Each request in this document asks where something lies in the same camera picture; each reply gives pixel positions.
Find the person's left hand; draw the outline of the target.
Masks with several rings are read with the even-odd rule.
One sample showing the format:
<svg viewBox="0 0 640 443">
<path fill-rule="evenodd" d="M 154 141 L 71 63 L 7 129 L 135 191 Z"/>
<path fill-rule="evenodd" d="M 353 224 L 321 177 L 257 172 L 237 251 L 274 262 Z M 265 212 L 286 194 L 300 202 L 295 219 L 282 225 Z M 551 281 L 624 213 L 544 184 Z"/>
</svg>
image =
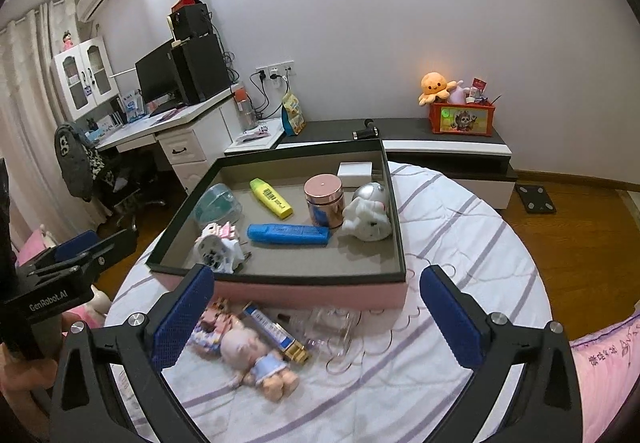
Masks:
<svg viewBox="0 0 640 443">
<path fill-rule="evenodd" d="M 51 388 L 57 372 L 56 359 L 17 359 L 2 343 L 1 394 L 25 427 L 35 429 L 37 425 L 48 423 L 48 417 L 36 405 L 30 393 L 36 389 Z"/>
</svg>

